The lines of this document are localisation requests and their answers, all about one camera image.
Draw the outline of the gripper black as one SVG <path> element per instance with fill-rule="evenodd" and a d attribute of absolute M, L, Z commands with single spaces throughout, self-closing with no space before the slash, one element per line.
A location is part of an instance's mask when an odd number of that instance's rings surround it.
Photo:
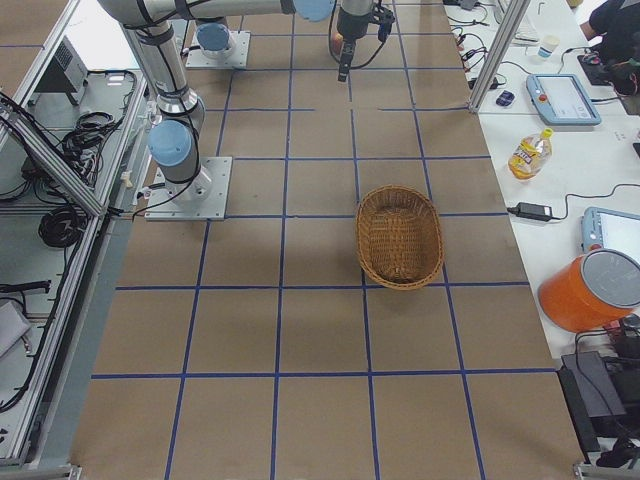
<path fill-rule="evenodd" d="M 339 57 L 338 81 L 346 82 L 355 54 L 356 42 L 366 35 L 373 13 L 373 0 L 343 0 L 340 2 L 337 30 L 343 37 Z"/>

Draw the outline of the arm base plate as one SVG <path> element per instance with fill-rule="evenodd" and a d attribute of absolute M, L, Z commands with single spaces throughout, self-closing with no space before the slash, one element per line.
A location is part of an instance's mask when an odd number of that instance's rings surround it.
<path fill-rule="evenodd" d="M 167 183 L 159 167 L 155 182 L 164 186 L 154 189 L 143 212 L 149 221 L 223 220 L 226 213 L 233 159 L 203 157 L 200 174 L 183 191 L 184 186 Z"/>
<path fill-rule="evenodd" d="M 194 37 L 186 59 L 187 69 L 244 70 L 247 67 L 251 33 L 230 31 L 224 49 L 202 49 L 199 39 Z"/>

